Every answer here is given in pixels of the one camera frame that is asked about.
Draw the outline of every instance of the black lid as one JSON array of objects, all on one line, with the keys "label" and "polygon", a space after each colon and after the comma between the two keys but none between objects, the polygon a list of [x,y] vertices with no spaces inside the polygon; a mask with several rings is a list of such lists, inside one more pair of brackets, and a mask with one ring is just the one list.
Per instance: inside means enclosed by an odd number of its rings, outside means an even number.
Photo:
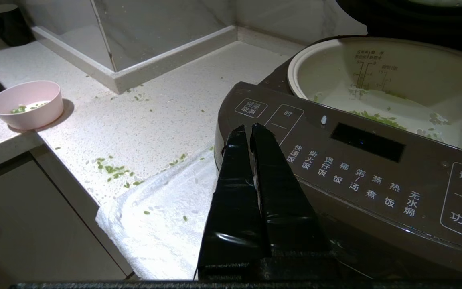
[{"label": "black lid", "polygon": [[416,40],[462,51],[462,0],[336,0],[369,35]]}]

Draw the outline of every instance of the pink bowl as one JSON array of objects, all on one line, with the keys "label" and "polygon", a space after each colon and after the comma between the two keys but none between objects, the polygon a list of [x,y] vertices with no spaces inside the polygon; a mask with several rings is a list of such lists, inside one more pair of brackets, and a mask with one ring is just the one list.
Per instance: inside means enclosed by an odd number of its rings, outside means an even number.
[{"label": "pink bowl", "polygon": [[[38,101],[47,104],[22,113],[11,113],[20,105]],[[0,119],[13,128],[32,130],[53,122],[64,111],[60,86],[53,81],[32,81],[18,84],[0,92]]]}]

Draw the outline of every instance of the white towel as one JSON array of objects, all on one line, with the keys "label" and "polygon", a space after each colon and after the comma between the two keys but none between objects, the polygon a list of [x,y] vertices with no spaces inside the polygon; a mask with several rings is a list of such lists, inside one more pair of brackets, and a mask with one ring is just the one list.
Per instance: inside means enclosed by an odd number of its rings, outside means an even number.
[{"label": "white towel", "polygon": [[103,204],[96,221],[142,279],[192,279],[218,172],[213,151]]}]

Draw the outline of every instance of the kitchen counter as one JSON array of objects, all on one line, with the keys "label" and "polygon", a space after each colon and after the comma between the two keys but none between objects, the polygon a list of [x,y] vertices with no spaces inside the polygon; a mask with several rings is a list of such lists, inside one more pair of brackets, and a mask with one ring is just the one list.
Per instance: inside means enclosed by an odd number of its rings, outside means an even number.
[{"label": "kitchen counter", "polygon": [[100,205],[201,150],[231,87],[259,83],[290,56],[236,41],[117,95],[39,42],[4,49],[0,83],[55,81],[65,111],[34,132],[0,120],[0,163],[44,143]]}]

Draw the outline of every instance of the black cylinder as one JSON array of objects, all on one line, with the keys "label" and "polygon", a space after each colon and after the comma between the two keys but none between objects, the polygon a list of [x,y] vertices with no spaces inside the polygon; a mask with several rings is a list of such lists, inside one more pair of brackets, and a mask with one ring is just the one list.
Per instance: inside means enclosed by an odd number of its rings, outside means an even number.
[{"label": "black cylinder", "polygon": [[33,39],[17,5],[0,5],[0,38],[9,46],[21,46]]}]

